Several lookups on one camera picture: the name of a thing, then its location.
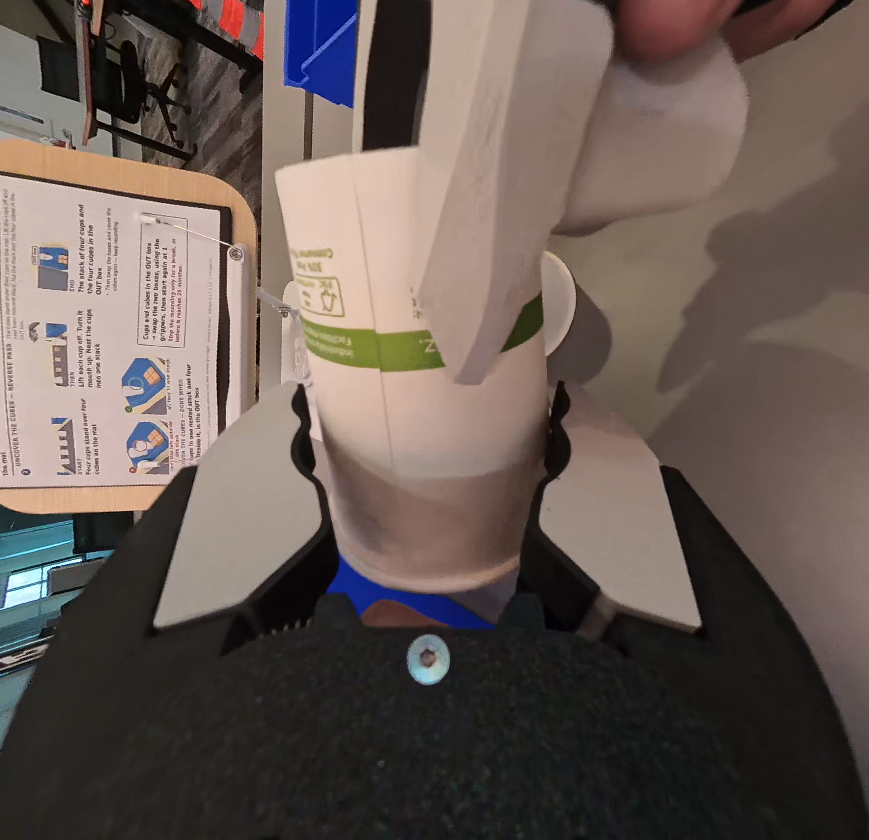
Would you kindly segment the black office chair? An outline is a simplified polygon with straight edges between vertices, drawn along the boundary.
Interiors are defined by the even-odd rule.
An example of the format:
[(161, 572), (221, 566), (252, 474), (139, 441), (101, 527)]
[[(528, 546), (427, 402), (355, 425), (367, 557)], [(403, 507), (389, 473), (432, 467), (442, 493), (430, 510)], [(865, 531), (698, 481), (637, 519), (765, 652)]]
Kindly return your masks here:
[[(103, 37), (94, 38), (91, 44), (92, 102), (97, 111), (110, 117), (109, 122), (97, 119), (95, 127), (112, 134), (114, 138), (136, 143), (142, 149), (183, 162), (191, 161), (197, 146), (185, 146), (178, 134), (179, 126), (170, 114), (172, 108), (183, 115), (192, 113), (190, 105), (181, 102), (176, 96), (186, 75), (186, 68), (175, 63), (162, 82), (156, 84), (146, 75), (144, 63), (139, 60), (133, 42), (125, 41), (115, 46)], [(127, 129), (127, 126), (139, 125), (143, 115), (153, 108), (157, 108), (162, 116), (168, 143)]]

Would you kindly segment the person's right hand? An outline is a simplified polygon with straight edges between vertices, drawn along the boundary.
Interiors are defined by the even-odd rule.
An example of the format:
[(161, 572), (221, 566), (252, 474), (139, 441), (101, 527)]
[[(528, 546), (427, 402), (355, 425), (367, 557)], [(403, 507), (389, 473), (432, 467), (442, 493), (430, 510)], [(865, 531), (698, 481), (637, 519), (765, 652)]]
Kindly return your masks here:
[(835, 0), (774, 0), (737, 16), (744, 0), (621, 0), (616, 38), (635, 62), (658, 63), (722, 33), (738, 62), (794, 40)]

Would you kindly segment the blue plastic bin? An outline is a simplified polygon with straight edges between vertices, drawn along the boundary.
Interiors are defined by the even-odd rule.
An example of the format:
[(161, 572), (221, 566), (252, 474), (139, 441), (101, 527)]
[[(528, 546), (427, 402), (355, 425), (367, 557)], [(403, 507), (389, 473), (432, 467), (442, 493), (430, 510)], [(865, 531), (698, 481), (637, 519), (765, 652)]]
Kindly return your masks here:
[(340, 559), (328, 593), (345, 594), (359, 614), (375, 603), (389, 600), (417, 611), (441, 625), (460, 629), (490, 630), (494, 624), (445, 595), (404, 592), (376, 584)]
[(359, 0), (286, 0), (284, 85), (353, 107)]

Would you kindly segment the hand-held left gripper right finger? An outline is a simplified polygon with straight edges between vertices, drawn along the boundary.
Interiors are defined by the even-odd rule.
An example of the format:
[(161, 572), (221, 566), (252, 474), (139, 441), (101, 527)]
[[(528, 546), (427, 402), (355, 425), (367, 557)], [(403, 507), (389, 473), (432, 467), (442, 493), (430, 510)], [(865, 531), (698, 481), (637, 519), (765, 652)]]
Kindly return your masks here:
[(545, 475), (520, 552), (518, 592), (550, 630), (600, 639), (617, 617), (689, 635), (702, 626), (657, 456), (574, 382), (552, 398)]

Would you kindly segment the black clipboard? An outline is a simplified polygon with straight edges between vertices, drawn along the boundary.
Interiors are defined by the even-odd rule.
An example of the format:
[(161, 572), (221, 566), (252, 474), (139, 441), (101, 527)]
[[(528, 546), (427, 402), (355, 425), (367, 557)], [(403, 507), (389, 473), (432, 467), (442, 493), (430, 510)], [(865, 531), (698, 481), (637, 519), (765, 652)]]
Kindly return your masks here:
[(216, 395), (216, 428), (218, 433), (225, 430), (227, 424), (227, 403), (229, 399), (230, 382), (230, 280), (229, 280), (229, 248), (232, 241), (232, 213), (227, 206), (219, 207), (220, 225), (218, 237), (221, 240), (219, 251), (219, 301), (218, 325), (216, 332), (216, 364), (215, 364), (215, 395)]

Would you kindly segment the printed instruction sheet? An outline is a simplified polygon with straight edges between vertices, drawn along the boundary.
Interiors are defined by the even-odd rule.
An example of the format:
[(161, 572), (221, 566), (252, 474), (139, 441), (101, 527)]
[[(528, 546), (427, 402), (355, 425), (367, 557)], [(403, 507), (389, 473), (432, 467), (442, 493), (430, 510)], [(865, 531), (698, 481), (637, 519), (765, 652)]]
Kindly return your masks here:
[(3, 489), (161, 486), (206, 452), (219, 207), (2, 174)]

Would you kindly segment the brown desk with black legs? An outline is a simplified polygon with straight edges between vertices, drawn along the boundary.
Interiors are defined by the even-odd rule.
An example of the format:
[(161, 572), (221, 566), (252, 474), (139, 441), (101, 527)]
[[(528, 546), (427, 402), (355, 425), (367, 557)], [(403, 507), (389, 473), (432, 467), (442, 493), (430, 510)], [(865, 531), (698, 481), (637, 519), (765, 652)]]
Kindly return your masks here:
[[(124, 50), (115, 49), (118, 56), (120, 90), (110, 92), (111, 70), (108, 51), (111, 45), (105, 35), (111, 16), (134, 18), (167, 34), (181, 43), (194, 42), (239, 68), (242, 75), (239, 89), (245, 93), (263, 71), (264, 17), (241, 0), (72, 0), (75, 27), (76, 72), (79, 99), (85, 109), (81, 143), (87, 146), (99, 131), (113, 138), (135, 142), (148, 149), (189, 162), (196, 155), (196, 146), (186, 148), (177, 137), (177, 124), (169, 116), (170, 107), (179, 107), (186, 115), (190, 106), (172, 99), (168, 91), (184, 73), (181, 65), (173, 66), (158, 86), (148, 81), (139, 67), (129, 69), (124, 78)], [(134, 124), (147, 109), (149, 100), (157, 104), (167, 128), (170, 143), (165, 144), (135, 134), (113, 122), (101, 120), (99, 112), (114, 119), (122, 116), (111, 106), (126, 94), (124, 110)]]

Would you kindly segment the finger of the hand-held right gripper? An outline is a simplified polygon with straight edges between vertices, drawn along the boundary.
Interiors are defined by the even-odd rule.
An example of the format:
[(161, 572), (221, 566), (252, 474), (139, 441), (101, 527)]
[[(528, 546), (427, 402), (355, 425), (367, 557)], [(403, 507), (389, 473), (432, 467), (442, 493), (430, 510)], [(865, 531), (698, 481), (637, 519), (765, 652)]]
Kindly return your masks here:
[(539, 278), (614, 52), (616, 0), (431, 0), (415, 296), (480, 384)]

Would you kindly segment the white paper cup green band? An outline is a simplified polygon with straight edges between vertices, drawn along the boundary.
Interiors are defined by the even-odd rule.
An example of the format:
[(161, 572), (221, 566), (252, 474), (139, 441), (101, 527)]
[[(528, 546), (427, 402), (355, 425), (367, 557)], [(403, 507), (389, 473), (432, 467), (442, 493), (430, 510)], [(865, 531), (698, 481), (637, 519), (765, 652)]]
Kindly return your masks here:
[(410, 285), (416, 150), (303, 161), (275, 180), (342, 557), (407, 592), (518, 567), (549, 423), (540, 262), (478, 386), (449, 378)]

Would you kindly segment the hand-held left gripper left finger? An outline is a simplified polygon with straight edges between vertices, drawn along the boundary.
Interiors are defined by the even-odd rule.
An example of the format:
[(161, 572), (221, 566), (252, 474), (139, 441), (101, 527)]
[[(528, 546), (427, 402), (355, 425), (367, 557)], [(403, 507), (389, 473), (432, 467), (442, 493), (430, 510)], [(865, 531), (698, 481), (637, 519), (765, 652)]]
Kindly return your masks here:
[(203, 456), (155, 629), (240, 611), (320, 542), (334, 553), (328, 498), (312, 465), (308, 405), (303, 385), (274, 388)]

